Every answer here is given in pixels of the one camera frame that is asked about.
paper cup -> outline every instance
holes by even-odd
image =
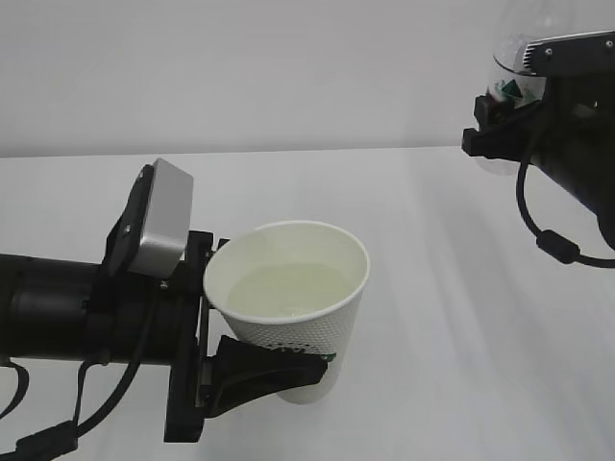
[[[245,309],[237,311],[229,303],[234,288],[246,276],[297,264],[324,265],[335,270],[347,282],[344,296],[335,303],[316,305],[313,311],[293,316],[286,309],[266,316],[252,315]],[[287,401],[310,403],[324,397],[337,381],[369,270],[365,247],[349,232],[323,223],[289,221],[264,226],[227,243],[209,262],[204,288],[211,304],[240,341],[272,350],[322,354],[330,362],[320,383],[280,392]],[[276,299],[275,304],[292,298],[292,292],[288,293],[290,285],[283,288],[284,301]],[[318,292],[319,286],[313,286],[313,290],[311,286],[307,281],[301,287],[303,295],[306,290]],[[271,296],[278,296],[274,291]]]

cup rim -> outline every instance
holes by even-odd
[[[353,233],[345,229],[342,229],[338,226],[334,226],[333,224],[323,223],[320,221],[290,220],[290,221],[280,221],[276,223],[265,224],[264,226],[260,226],[254,230],[251,230],[250,232],[247,232],[239,236],[237,239],[241,239],[242,237],[247,236],[253,232],[265,231],[270,228],[276,228],[276,227],[282,227],[282,226],[297,226],[297,225],[320,226],[320,227],[331,229],[333,231],[341,232],[347,237],[349,237],[351,240],[353,240],[357,244],[357,246],[360,248],[360,250],[363,253],[363,256],[365,257],[365,275],[363,276],[363,279],[360,282],[360,284],[357,286],[357,288],[353,290],[353,292],[349,296],[347,296],[346,298],[344,298],[343,300],[335,304],[325,307],[324,309],[320,309],[315,312],[310,312],[309,314],[304,314],[304,315],[300,315],[296,317],[258,317],[254,315],[241,314],[233,310],[227,309],[225,306],[221,307],[222,303],[216,303],[216,301],[207,294],[205,285],[206,285],[209,266],[218,257],[218,255],[223,255],[225,252],[225,249],[229,248],[229,246],[233,244],[234,241],[230,240],[226,245],[224,245],[220,250],[218,250],[213,255],[213,257],[209,260],[209,263],[205,269],[205,273],[203,274],[203,291],[204,291],[205,296],[208,298],[209,302],[211,303],[211,305],[216,310],[221,312],[223,315],[231,317],[241,322],[245,322],[249,324],[257,324],[257,325],[288,325],[288,324],[299,324],[302,322],[309,322],[311,320],[324,317],[328,314],[331,314],[332,312],[335,312],[337,309],[343,307],[344,305],[348,304],[351,300],[353,300],[365,287],[365,283],[367,283],[367,280],[369,279],[369,275],[371,271],[371,260],[370,260],[369,254],[367,253],[367,249],[365,248],[365,245],[363,245],[363,242],[361,242]]]

white wall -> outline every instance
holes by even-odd
[[[504,0],[0,0],[0,157],[453,145]]]

black cable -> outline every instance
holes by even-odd
[[[21,365],[18,365],[12,362],[9,358],[0,357],[0,368],[12,368],[17,373],[17,390],[15,391],[15,395],[12,397],[11,402],[7,407],[0,413],[0,420],[9,416],[17,406],[21,402],[23,402],[26,394],[28,393],[28,388],[30,387],[30,375],[28,374],[28,370],[26,370]]]
[[[148,303],[149,306],[147,308],[147,312],[145,314],[145,321],[143,322],[143,328],[141,329],[141,333],[138,338],[138,342],[136,343],[135,352],[131,357],[131,361],[128,363],[124,374],[120,378],[117,386],[113,389],[113,392],[109,396],[109,398],[101,405],[101,407],[96,410],[94,414],[92,414],[89,418],[87,418],[83,423],[77,426],[77,437],[83,437],[88,432],[90,432],[94,427],[99,425],[105,420],[115,409],[118,403],[122,400],[128,389],[130,388],[133,380],[135,379],[136,372],[141,366],[141,360],[143,359],[143,353],[145,352],[145,347],[147,346],[147,340],[149,337],[150,330],[152,329],[152,324],[154,323],[154,317],[156,314],[156,306],[154,303]]]
[[[77,439],[89,433],[94,427],[102,423],[111,411],[120,403],[130,388],[138,371],[149,334],[156,316],[157,303],[146,300],[147,310],[141,328],[135,351],[124,374],[111,392],[109,398],[82,424],[78,424],[81,416],[81,403],[83,399],[86,372],[93,365],[106,364],[108,359],[97,357],[82,363],[78,373],[77,402],[72,421],[50,427],[37,434],[25,437],[17,442],[17,450],[0,454],[0,461],[50,461],[58,456],[67,454],[77,448]]]
[[[519,212],[521,213],[524,223],[531,233],[535,235],[538,246],[553,257],[559,259],[561,262],[577,262],[589,267],[615,269],[615,259],[601,259],[582,255],[580,253],[580,249],[574,242],[571,242],[553,230],[541,230],[529,214],[525,192],[526,177],[528,175],[529,164],[531,163],[531,156],[535,153],[536,146],[538,145],[538,142],[540,142],[545,131],[546,125],[543,125],[536,130],[532,136],[528,148],[526,149],[521,160],[519,172],[517,174],[517,207],[519,208]]]
[[[528,148],[523,154],[523,158],[521,159],[521,165],[519,166],[519,173],[517,174],[517,206],[519,208],[519,212],[521,213],[521,217],[523,218],[524,223],[528,226],[528,229],[533,233],[536,237],[540,235],[540,228],[536,225],[534,220],[531,218],[528,210],[528,204],[526,202],[526,176],[528,175],[529,163],[531,162],[531,156],[536,150],[536,146],[542,137],[544,130],[539,129],[529,141]]]

green liquid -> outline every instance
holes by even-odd
[[[255,317],[297,317],[343,301],[353,285],[324,264],[266,266],[231,290],[229,309]]]

